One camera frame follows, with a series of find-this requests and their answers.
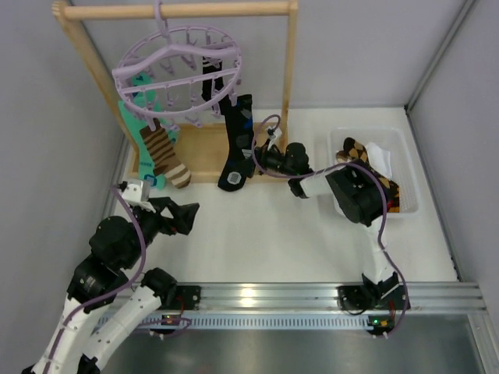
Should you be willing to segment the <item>brown cream striped sock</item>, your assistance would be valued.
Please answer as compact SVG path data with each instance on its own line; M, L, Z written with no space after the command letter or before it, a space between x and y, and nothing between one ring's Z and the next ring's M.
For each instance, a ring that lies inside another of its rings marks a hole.
M191 172L178 159L167 131L157 125L155 130L141 129L140 135L153 161L153 175L164 175L177 189L185 188L191 182Z

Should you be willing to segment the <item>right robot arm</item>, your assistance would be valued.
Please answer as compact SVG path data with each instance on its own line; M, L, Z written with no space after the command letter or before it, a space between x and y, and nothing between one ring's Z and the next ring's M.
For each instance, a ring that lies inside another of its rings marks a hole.
M343 216L362 226L369 241L362 251L362 283L340 288L340 306L351 314L359 314L382 305L382 300L399 285L398 271L383 241L388 208L395 195L375 170L357 158L313 171L301 143L290 143L282 153L267 141L253 147L252 157L261 174L286 179L294 196L333 196Z

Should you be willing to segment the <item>aluminium mounting rail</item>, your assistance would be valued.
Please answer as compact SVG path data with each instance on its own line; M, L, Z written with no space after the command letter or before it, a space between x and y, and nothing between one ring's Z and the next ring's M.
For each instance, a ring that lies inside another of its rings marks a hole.
M479 287L461 282L411 283L397 286L372 302L358 284L334 283L203 283L180 284L167 306L157 299L119 294L103 314L90 320L90 330L120 315L136 329L290 329L373 330L393 326L404 316L483 314Z

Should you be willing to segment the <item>black sock grey blue marks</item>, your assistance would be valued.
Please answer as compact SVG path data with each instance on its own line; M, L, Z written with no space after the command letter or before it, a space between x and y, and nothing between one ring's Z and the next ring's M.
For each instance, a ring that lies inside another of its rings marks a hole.
M235 192L241 189L246 176L241 173L239 164L251 152L253 132L253 96L250 93L237 97L232 102L226 96L220 103L221 113L225 117L225 128L228 137L228 158L218 179L218 188L226 192Z

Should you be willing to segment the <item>thin black sock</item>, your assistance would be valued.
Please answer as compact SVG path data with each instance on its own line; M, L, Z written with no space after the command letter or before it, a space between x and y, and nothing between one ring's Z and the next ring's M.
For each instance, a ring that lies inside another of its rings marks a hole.
M222 69L222 62L217 60L216 62L211 62L208 58L202 58L202 73L208 74L213 72L219 72ZM222 78L217 78L215 80L208 79L202 82L202 92L201 97L204 101L209 101L212 98L212 90L216 91L222 90L224 87L224 82Z

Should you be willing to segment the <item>purple round clip hanger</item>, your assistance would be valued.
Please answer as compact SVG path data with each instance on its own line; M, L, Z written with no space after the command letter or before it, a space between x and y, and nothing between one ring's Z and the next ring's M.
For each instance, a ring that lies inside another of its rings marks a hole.
M170 27L160 15L161 2L154 5L157 31L140 39L121 58L112 70L112 78L121 101L139 118L147 121L151 130L157 125L164 129L178 129L177 120L184 118L202 126L199 116L210 111L220 116L221 101L228 96L234 106L237 86L241 83L242 51L237 42L223 30L204 25ZM219 72L202 73L202 58L211 62L220 60ZM150 75L152 83L133 86L131 79L142 72ZM201 97L204 80L222 78L224 87L212 90L212 98ZM155 91L162 110L155 111L147 103L147 91ZM143 93L144 106L133 102L133 94Z

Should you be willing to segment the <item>brown striped sock in basket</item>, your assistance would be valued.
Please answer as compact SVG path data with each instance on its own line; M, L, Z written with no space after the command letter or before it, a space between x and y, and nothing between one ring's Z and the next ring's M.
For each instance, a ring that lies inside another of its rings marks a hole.
M335 155L335 163L336 164L346 164L350 162L349 155L344 151L338 151Z

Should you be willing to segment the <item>white sock in basket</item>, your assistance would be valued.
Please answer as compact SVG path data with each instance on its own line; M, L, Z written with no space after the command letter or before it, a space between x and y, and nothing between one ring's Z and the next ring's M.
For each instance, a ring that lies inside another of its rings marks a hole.
M388 169L391 167L391 154L389 151L382 149L376 143L369 142L366 144L366 152L370 165L376 170L381 168Z

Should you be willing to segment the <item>wooden hanger rack frame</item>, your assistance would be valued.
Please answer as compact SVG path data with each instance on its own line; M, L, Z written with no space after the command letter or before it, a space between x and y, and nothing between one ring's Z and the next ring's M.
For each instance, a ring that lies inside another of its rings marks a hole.
M281 128L283 136L280 146L287 144L288 110L292 96L293 63L296 49L296 24L299 3L297 1L269 2L217 2L169 4L160 6L160 15L170 19L209 18L209 17L244 17L244 16L287 16L287 38L285 54L285 74L281 105ZM73 6L66 1L52 3L51 11L65 35L80 55L87 70L102 93L104 100L132 147L131 168L129 175L138 175L139 147L132 138L120 115L119 96L115 89L111 73L101 56L97 53L93 41L83 26L84 20L115 19L152 19L153 5L96 5ZM209 124L202 129L195 129L182 123L181 137L175 147L180 159L191 170L192 182L215 183L224 166L228 154L228 140L225 126L221 123Z

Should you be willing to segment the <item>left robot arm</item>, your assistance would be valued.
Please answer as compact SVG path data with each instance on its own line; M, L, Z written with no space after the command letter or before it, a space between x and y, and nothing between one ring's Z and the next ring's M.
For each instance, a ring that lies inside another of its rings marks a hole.
M25 373L101 373L145 317L175 300L177 280L159 267L145 268L147 247L159 234L189 234L199 203L117 200L128 217L111 216L97 226L50 343Z

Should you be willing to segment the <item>brown argyle sock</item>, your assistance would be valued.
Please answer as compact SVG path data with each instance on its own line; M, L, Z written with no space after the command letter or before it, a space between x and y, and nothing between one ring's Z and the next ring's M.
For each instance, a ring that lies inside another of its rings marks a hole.
M381 184L388 189L390 197L400 195L399 185L391 179L391 168L376 170L370 165L366 147L352 137L346 137L343 141L342 149L349 155L350 161L362 161L364 166L367 167L381 182Z

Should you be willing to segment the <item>white plastic basket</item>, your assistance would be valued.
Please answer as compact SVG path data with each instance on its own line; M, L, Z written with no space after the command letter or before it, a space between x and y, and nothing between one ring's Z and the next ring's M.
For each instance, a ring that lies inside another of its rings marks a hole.
M409 147L400 129L390 127L339 127L330 131L327 138L329 161L336 163L335 154L342 149L344 139L352 137L366 146L375 143L390 153L391 177L401 189L400 211L389 213L388 219L406 219L419 213L421 195Z

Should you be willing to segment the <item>teal patterned sock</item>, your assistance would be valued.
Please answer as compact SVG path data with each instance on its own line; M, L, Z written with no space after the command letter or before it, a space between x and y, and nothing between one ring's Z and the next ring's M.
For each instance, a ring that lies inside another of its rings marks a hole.
M150 75L142 72L138 75L135 75L131 79L133 86L142 86L149 83L152 83L152 78ZM155 91L147 91L147 103L153 104L153 108L155 111L162 110L161 105L157 102ZM133 94L133 102L134 104L143 107L144 99L143 93L138 92ZM154 162L150 157L147 148L143 142L143 138L140 135L140 130L149 129L147 121L139 118L134 112L131 112L124 104L123 101L119 101L118 103L119 110L122 116L123 121L126 124L127 129L129 130L131 136L133 137L136 145L138 146L138 156L139 156L139 166L138 166L138 177L139 179L147 180L152 188L156 188L157 190L162 190L167 184L167 178L164 175L154 175ZM164 128L157 126L157 129L165 130ZM179 129L166 129L166 133L168 134L168 138L171 140L172 144L175 145L177 140L179 139Z

